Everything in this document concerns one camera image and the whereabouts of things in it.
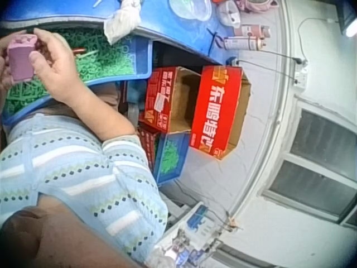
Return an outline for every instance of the blue striped clothing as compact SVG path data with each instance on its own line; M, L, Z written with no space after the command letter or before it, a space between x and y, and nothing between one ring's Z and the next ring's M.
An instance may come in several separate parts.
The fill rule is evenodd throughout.
M76 119L37 114L8 141L0 154L2 222L44 193L134 260L147 258L165 231L167 207L136 135L102 144Z

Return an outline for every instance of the blue tray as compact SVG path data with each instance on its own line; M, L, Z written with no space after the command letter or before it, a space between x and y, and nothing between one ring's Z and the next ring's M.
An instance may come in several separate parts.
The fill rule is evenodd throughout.
M129 50L135 58L135 74L108 76L87 81L85 84L91 86L108 82L149 78L152 73L152 40L141 36L135 36L130 44ZM5 126L12 127L31 112L45 107L50 100L52 100L50 95L44 96L32 102L25 108L22 108L15 114L7 114L4 110L2 114L2 122Z
M178 163L176 167L169 173L161 174L161 164L163 160L164 148L167 141L171 141L175 144L177 148L177 153L179 155ZM187 152L189 150L190 144L190 134L189 133L177 133L177 134L164 134L160 135L160 140L158 143L157 153L155 157L155 166L153 171L153 176L158 186L168 183L169 181L178 178L181 175L182 169L184 168Z

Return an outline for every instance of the spray can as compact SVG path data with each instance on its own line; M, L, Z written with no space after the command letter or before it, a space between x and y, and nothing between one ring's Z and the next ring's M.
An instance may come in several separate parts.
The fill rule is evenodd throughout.
M224 48L227 50L253 50L259 51L265 46L260 38L256 37L226 37L224 39Z
M259 24L243 24L234 29L235 36L252 37L265 39L270 38L270 27Z

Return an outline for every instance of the green plastic scraps in crate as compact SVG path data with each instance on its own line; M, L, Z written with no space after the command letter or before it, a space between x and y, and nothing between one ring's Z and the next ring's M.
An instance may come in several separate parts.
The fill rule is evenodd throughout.
M157 155L159 139L160 138L155 139L155 155ZM163 151L160 173L167 174L171 170L175 169L177 164L179 163L179 159L180 157L177 153L177 147L175 143L170 140L167 140Z
M132 36L126 36L110 46L103 31L99 29L69 28L56 32L61 34L73 49L86 48L86 54L76 57L77 69L83 81L134 74L135 54L129 51ZM5 109L8 114L14 114L46 95L47 90L35 77L31 82L20 83L11 88Z

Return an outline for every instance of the pink plastic part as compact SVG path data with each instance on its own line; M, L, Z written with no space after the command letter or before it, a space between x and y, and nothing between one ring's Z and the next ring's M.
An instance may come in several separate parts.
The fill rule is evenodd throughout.
M15 83L28 82L33 77L33 67L28 58L36 50L36 35L17 35L7 47L11 75Z
M246 12L262 13L268 11L270 8L278 8L279 3L276 0L253 1L253 0L236 0L237 6L240 10Z

